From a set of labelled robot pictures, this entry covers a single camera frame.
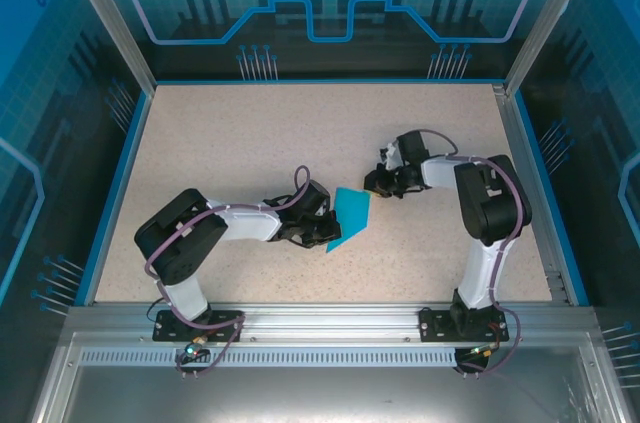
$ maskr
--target metal plate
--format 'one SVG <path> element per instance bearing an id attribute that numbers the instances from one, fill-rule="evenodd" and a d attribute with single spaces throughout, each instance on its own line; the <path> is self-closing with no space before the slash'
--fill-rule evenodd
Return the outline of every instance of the metal plate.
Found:
<path id="1" fill-rule="evenodd" d="M 230 321 L 242 316 L 241 311 L 212 311 L 208 322 L 199 322 L 203 325 L 214 325 Z M 209 342 L 226 343 L 233 335 L 234 326 L 226 326 L 216 330 L 214 333 L 208 333 L 206 330 L 198 330 L 185 325 L 176 318 L 171 310 L 159 311 L 156 315 L 156 323 L 153 329 L 153 341 L 181 341 L 189 342 L 194 338 L 207 333 Z M 240 333 L 238 333 L 234 341 L 240 341 Z"/>
<path id="2" fill-rule="evenodd" d="M 467 341 L 491 343 L 496 341 L 496 334 L 489 328 L 474 333 L 469 338 L 461 338 L 449 310 L 424 308 L 418 313 L 418 321 L 420 322 L 420 340 L 423 343 L 459 343 Z M 504 325 L 504 328 L 499 332 L 500 341 L 509 341 L 509 330 L 506 326 L 504 314 L 496 310 L 492 314 L 491 322 L 498 324 L 498 326 Z"/>

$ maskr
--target speckled tabletop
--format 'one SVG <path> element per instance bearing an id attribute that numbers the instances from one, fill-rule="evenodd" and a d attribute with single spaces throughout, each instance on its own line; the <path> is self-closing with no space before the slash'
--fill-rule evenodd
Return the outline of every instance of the speckled tabletop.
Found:
<path id="1" fill-rule="evenodd" d="M 332 192 L 361 188 L 379 148 L 417 127 L 445 132 L 461 154 L 509 154 L 488 84 L 160 86 L 96 301 L 158 297 L 133 235 L 182 190 L 258 202 L 290 193 L 300 164 Z M 218 302 L 449 301 L 470 241 L 456 192 L 431 189 L 403 200 L 372 198 L 367 229 L 331 253 L 287 242 L 224 242 L 198 275 L 207 298 Z M 499 296 L 550 299 L 531 227 L 509 255 Z"/>

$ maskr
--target enclosure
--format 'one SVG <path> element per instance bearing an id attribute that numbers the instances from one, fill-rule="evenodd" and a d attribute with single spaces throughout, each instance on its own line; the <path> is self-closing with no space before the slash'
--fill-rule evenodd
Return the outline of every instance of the enclosure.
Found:
<path id="1" fill-rule="evenodd" d="M 2 1 L 6 421 L 635 421 L 640 0 Z M 457 363 L 479 341 L 423 341 L 465 276 L 459 194 L 361 192 L 422 128 L 507 155 L 531 206 L 491 374 Z M 293 194 L 301 164 L 342 238 L 216 245 L 204 296 L 246 319 L 182 381 L 134 235 L 187 188 Z"/>

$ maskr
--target robotic arm base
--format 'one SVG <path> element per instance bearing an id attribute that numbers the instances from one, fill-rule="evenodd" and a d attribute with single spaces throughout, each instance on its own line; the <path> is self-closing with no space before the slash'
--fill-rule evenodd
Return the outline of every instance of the robotic arm base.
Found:
<path id="1" fill-rule="evenodd" d="M 242 316 L 241 311 L 225 310 L 217 311 L 208 309 L 198 316 L 194 323 L 200 325 L 214 325 L 224 323 Z M 206 341 L 210 343 L 226 343 L 235 331 L 233 326 L 226 326 L 214 332 L 199 330 L 182 323 L 171 310 L 160 310 L 156 315 L 156 323 L 153 329 L 153 341 L 163 342 L 190 342 L 194 339 L 206 335 Z"/>
<path id="2" fill-rule="evenodd" d="M 479 310 L 468 309 L 458 295 L 453 293 L 453 303 L 449 310 L 423 308 L 418 313 L 420 340 L 423 343 L 491 343 L 496 335 L 489 326 L 497 325 L 500 341 L 509 341 L 509 330 L 504 313 L 494 306 Z"/>

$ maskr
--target cable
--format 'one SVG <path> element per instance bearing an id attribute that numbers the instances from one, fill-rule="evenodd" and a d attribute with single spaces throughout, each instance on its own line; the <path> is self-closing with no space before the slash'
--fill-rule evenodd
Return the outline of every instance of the cable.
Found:
<path id="1" fill-rule="evenodd" d="M 436 130 L 430 130 L 428 128 L 419 128 L 417 130 L 411 130 L 411 131 L 419 131 L 420 133 L 429 133 L 430 135 L 436 135 L 439 136 L 440 138 L 442 138 L 443 140 L 445 140 L 447 143 L 449 143 L 451 145 L 451 148 L 453 148 L 453 152 L 452 153 L 445 153 L 443 155 L 435 155 L 432 156 L 432 158 L 436 158 L 437 156 L 455 156 L 458 154 L 458 145 L 456 145 L 455 141 L 453 141 L 451 138 L 449 138 L 447 135 L 445 135 L 444 133 L 440 133 L 439 131 Z"/>
<path id="2" fill-rule="evenodd" d="M 489 299 L 491 300 L 491 304 L 498 311 L 501 311 L 503 313 L 508 313 L 513 317 L 513 319 L 516 322 L 516 337 L 515 337 L 515 341 L 513 342 L 513 346 L 509 349 L 505 357 L 502 358 L 502 360 L 500 360 L 498 363 L 493 365 L 491 368 L 482 371 L 482 374 L 490 375 L 492 373 L 495 373 L 502 366 L 504 366 L 513 357 L 513 354 L 515 353 L 516 349 L 518 348 L 518 345 L 520 344 L 520 338 L 522 336 L 522 323 L 520 322 L 520 317 L 515 311 L 501 306 L 500 303 L 496 301 L 495 284 L 498 279 L 498 273 L 500 270 L 500 266 L 502 264 L 502 259 L 504 258 L 504 252 L 507 246 L 509 245 L 509 243 L 511 243 L 518 236 L 518 234 L 520 233 L 520 230 L 522 230 L 522 223 L 524 222 L 524 207 L 522 205 L 522 198 L 520 196 L 520 192 L 518 192 L 518 188 L 516 187 L 513 180 L 509 177 L 509 175 L 507 175 L 507 173 L 502 168 L 500 168 L 493 161 L 488 160 L 486 158 L 481 158 L 479 156 L 448 156 L 447 159 L 454 160 L 454 161 L 471 162 L 471 163 L 478 162 L 478 163 L 482 163 L 483 165 L 487 165 L 492 170 L 495 170 L 495 172 L 498 175 L 500 175 L 500 177 L 507 184 L 507 187 L 509 188 L 509 191 L 513 195 L 515 204 L 516 204 L 516 212 L 517 212 L 516 225 L 514 226 L 513 231 L 511 231 L 509 236 L 507 236 L 504 240 L 502 240 L 502 243 L 498 248 L 496 261 L 493 265 L 493 270 L 491 271 L 491 279 L 489 280 Z"/>
<path id="3" fill-rule="evenodd" d="M 302 188 L 300 188 L 298 186 L 298 175 L 299 175 L 300 171 L 304 171 L 306 173 L 306 180 L 305 180 L 304 184 L 302 185 Z M 258 210 L 258 211 L 262 211 L 264 209 L 264 210 L 267 210 L 267 211 L 270 211 L 270 212 L 285 210 L 285 209 L 295 205 L 298 201 L 300 201 L 300 199 L 304 196 L 305 192 L 309 188 L 309 184 L 310 183 L 311 183 L 311 172 L 309 171 L 309 168 L 306 165 L 300 165 L 298 168 L 296 168 L 296 171 L 294 173 L 294 185 L 296 186 L 296 190 L 298 190 L 298 194 L 295 195 L 293 198 L 291 198 L 291 200 L 289 200 L 288 202 L 286 202 L 286 203 L 284 203 L 282 205 L 279 205 L 279 206 L 248 205 L 248 204 L 244 204 L 244 203 L 232 203 L 232 204 L 229 204 L 229 205 L 220 205 L 220 206 L 216 206 L 214 208 L 211 208 L 210 210 L 204 211 L 204 212 L 200 213 L 199 215 L 193 217 L 188 222 L 186 222 L 183 226 L 181 226 L 178 230 L 176 230 L 175 233 L 173 233 L 169 238 L 167 238 L 160 246 L 158 246 L 158 248 L 156 248 L 156 250 L 147 259 L 147 261 L 146 261 L 146 263 L 144 265 L 144 272 L 155 280 L 156 286 L 158 287 L 158 291 L 162 295 L 162 298 L 158 299 L 158 302 L 162 301 L 163 299 L 166 300 L 167 303 L 169 304 L 169 308 L 171 308 L 171 311 L 173 312 L 173 314 L 182 323 L 184 323 L 185 325 L 190 326 L 192 328 L 196 328 L 198 330 L 218 330 L 220 328 L 225 328 L 227 326 L 237 325 L 236 330 L 234 331 L 233 335 L 231 336 L 231 338 L 227 342 L 226 346 L 224 347 L 224 349 L 222 350 L 220 355 L 218 355 L 218 358 L 216 358 L 214 360 L 214 362 L 210 366 L 208 366 L 204 370 L 198 371 L 198 372 L 196 372 L 194 374 L 197 375 L 197 374 L 202 374 L 203 372 L 211 371 L 211 369 L 213 369 L 213 367 L 215 367 L 220 362 L 220 360 L 224 357 L 224 354 L 226 353 L 226 351 L 229 349 L 229 346 L 231 346 L 231 342 L 233 342 L 233 340 L 235 340 L 237 335 L 240 333 L 240 329 L 242 328 L 246 317 L 244 315 L 242 315 L 242 316 L 240 316 L 238 318 L 234 318 L 233 320 L 225 321 L 223 323 L 217 323 L 217 324 L 214 324 L 214 325 L 201 325 L 199 323 L 194 323 L 193 321 L 191 321 L 188 318 L 186 318 L 182 313 L 180 313 L 180 311 L 173 304 L 171 304 L 171 299 L 169 298 L 169 295 L 168 295 L 164 285 L 160 281 L 160 277 L 151 270 L 151 265 L 153 264 L 153 262 L 155 260 L 158 259 L 158 257 L 174 241 L 176 241 L 178 238 L 180 238 L 180 236 L 182 236 L 182 234 L 185 231 L 187 231 L 188 229 L 192 228 L 198 222 L 204 220 L 205 218 L 207 218 L 207 217 L 209 217 L 211 215 L 214 215 L 216 213 L 219 213 L 221 211 L 226 211 L 226 210 L 230 210 L 230 209 L 247 209 L 247 210 Z M 149 308 L 149 310 L 147 311 L 147 318 L 149 318 L 148 315 L 149 315 L 149 312 L 151 311 L 151 308 Z M 179 370 L 182 368 L 181 363 L 180 363 L 182 361 L 182 356 L 183 355 L 179 356 L 178 359 L 176 360 L 176 367 Z"/>
<path id="4" fill-rule="evenodd" d="M 206 375 L 207 373 L 209 373 L 211 370 L 213 370 L 218 363 L 220 363 L 222 361 L 222 359 L 224 358 L 224 355 L 227 353 L 227 351 L 229 350 L 229 347 L 231 347 L 231 343 L 233 343 L 235 341 L 235 339 L 238 337 L 238 335 L 240 334 L 240 331 L 242 330 L 242 323 L 238 324 L 238 327 L 235 329 L 235 331 L 233 332 L 233 334 L 231 335 L 231 337 L 229 338 L 229 341 L 227 341 L 227 343 L 224 345 L 224 348 L 222 349 L 222 351 L 218 354 L 218 356 L 216 357 L 215 360 L 213 360 L 211 362 L 211 364 L 205 368 L 203 368 L 200 371 L 194 371 L 194 376 L 198 377 L 198 376 L 202 376 L 202 375 Z M 184 359 L 185 353 L 181 353 L 180 355 L 178 355 L 176 357 L 176 369 L 182 373 L 185 373 L 184 371 L 184 367 L 182 366 L 182 361 Z"/>
<path id="5" fill-rule="evenodd" d="M 147 308 L 147 320 L 151 321 L 152 323 L 155 323 L 156 320 L 152 320 L 151 318 L 149 318 L 149 313 L 151 313 L 151 310 L 153 310 L 153 307 L 156 306 L 158 303 L 160 303 L 162 300 L 164 300 L 163 296 L 161 296 L 156 301 L 151 303 L 151 306 Z"/>

